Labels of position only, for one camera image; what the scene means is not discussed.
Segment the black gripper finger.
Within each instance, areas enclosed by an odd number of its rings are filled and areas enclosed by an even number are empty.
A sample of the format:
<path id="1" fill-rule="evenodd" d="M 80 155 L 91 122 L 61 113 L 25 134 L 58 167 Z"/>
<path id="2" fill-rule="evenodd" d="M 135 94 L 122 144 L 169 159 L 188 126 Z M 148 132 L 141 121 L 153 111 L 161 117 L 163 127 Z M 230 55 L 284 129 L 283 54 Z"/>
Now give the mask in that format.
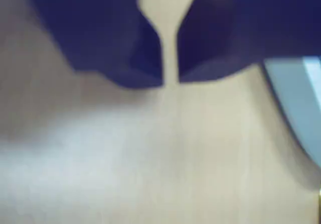
<path id="1" fill-rule="evenodd" d="M 128 88 L 163 84 L 161 41 L 137 0 L 30 0 L 70 65 Z"/>
<path id="2" fill-rule="evenodd" d="M 179 81 L 270 58 L 320 55 L 320 0 L 193 0 L 177 35 Z"/>

